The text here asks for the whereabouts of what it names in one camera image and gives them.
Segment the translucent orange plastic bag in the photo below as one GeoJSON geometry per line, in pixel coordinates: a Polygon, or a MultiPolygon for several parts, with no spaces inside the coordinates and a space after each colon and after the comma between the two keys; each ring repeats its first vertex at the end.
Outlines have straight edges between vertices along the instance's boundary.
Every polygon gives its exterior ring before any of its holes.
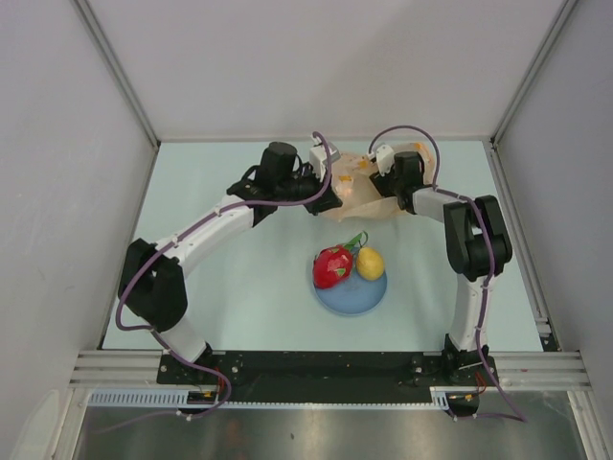
{"type": "MultiPolygon", "coordinates": [[[[424,143],[404,143],[391,145],[395,154],[416,153],[423,161],[423,182],[430,185],[434,178],[437,159],[424,143]]],[[[369,176],[378,172],[367,154],[341,151],[341,158],[332,164],[331,187],[342,200],[343,205],[321,216],[341,221],[349,218],[389,219],[401,212],[397,200],[384,198],[375,189],[369,176]]]]}

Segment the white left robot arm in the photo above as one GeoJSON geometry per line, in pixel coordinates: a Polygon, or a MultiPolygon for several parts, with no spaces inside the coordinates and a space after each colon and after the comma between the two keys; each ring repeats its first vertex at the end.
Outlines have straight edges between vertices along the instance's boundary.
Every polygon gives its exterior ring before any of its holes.
{"type": "Polygon", "coordinates": [[[341,206],[331,185],[332,165],[340,152],[321,135],[313,141],[307,161],[288,143],[270,143],[259,164],[251,166],[202,218],[157,242],[138,239],[129,245],[116,325],[129,329],[122,322],[124,309],[143,319],[142,330],[178,354],[177,369],[188,381],[199,383],[212,371],[210,346],[188,315],[186,280],[191,272],[219,246],[281,207],[302,206],[316,216],[341,206]]]}

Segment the red fake dragon fruit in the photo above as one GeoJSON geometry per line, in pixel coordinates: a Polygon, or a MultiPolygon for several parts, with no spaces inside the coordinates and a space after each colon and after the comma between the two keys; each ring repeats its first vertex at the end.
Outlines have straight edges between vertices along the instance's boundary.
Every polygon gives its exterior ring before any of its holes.
{"type": "Polygon", "coordinates": [[[346,281],[352,272],[354,256],[368,242],[362,231],[351,240],[322,249],[312,264],[312,281],[318,289],[330,289],[346,281]]]}

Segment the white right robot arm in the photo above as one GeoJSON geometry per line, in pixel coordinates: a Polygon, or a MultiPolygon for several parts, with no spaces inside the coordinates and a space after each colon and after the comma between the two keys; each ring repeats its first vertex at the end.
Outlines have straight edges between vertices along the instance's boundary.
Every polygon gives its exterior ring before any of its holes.
{"type": "Polygon", "coordinates": [[[491,372],[487,322],[490,292],[512,258],[511,239],[493,195],[470,198],[426,182],[426,161],[416,151],[383,146],[368,154],[377,171],[370,180],[400,210],[440,222],[448,262],[458,275],[451,329],[444,338],[439,373],[453,384],[491,372]]]}

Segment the yellow fake lemon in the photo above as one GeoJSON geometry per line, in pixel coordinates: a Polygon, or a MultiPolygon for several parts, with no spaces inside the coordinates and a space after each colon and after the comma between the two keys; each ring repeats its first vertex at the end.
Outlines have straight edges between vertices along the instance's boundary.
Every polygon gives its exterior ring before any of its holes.
{"type": "Polygon", "coordinates": [[[373,282],[383,275],[385,263],[376,250],[369,246],[363,246],[357,254],[355,268],[363,279],[373,282]]]}

